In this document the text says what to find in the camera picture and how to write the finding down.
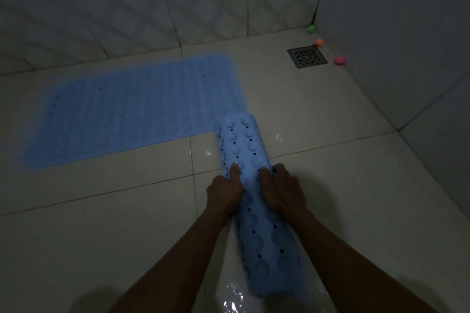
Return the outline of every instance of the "metal drain cover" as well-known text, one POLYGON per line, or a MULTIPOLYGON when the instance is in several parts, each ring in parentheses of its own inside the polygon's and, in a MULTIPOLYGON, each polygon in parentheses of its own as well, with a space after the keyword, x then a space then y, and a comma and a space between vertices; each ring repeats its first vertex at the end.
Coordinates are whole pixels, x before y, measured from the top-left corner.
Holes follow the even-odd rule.
POLYGON ((291 56, 291 59, 297 68, 318 66, 328 63, 315 46, 288 49, 287 52, 291 56))

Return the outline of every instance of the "forearm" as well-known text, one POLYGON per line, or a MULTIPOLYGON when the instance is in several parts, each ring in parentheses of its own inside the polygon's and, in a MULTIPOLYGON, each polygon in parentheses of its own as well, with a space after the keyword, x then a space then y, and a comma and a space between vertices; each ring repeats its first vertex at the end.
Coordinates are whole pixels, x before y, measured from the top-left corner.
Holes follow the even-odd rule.
POLYGON ((343 312, 435 312, 324 227, 305 210, 288 219, 331 296, 343 312))
POLYGON ((190 312, 225 221, 223 211, 205 210, 109 313, 190 312))

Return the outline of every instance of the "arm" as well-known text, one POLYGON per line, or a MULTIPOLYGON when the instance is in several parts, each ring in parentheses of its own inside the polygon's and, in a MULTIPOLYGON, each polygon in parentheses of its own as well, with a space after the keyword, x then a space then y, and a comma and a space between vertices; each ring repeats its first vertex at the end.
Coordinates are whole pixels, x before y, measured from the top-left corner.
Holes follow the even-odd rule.
POLYGON ((242 198, 237 164, 217 176, 207 207, 187 233, 111 307, 109 313, 190 312, 221 228, 242 198))
POLYGON ((308 211, 297 177, 283 164, 273 168, 274 177, 266 168, 260 170, 264 198, 296 232, 339 313, 436 313, 324 227, 308 211))

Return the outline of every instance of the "hand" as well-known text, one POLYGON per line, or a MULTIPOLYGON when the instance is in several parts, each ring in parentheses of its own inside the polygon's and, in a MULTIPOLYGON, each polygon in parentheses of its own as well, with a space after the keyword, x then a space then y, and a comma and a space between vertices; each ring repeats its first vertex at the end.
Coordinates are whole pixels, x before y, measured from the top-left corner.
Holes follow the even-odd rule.
POLYGON ((237 163, 232 164, 229 175, 230 179, 218 175, 212 180, 212 184, 207 187, 206 209, 217 212, 222 211, 226 218, 237 208, 243 194, 240 168, 237 163))
POLYGON ((297 177, 292 177, 283 164, 273 166, 274 177, 265 167, 259 169, 259 181, 267 205, 287 222, 307 210, 304 191, 297 177))

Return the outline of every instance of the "rubber shower mat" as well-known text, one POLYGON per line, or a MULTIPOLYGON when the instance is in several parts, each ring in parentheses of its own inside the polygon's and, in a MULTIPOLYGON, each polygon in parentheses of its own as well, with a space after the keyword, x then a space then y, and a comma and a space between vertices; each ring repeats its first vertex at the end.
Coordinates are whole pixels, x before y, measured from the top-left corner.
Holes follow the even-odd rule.
POLYGON ((246 111, 230 58, 210 55, 74 80, 50 93, 24 159, 44 168, 213 131, 246 111))

